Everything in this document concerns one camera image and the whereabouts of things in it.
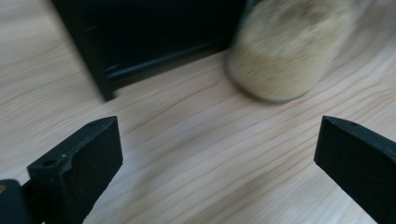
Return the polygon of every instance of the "table surface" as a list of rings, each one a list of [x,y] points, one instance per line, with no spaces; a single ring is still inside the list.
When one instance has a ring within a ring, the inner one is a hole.
[[[396,140],[396,2],[378,1],[330,71],[277,105],[233,87],[223,52],[103,103],[52,8],[0,1],[0,179],[116,115],[124,164],[85,223],[374,223],[313,162],[321,118]]]

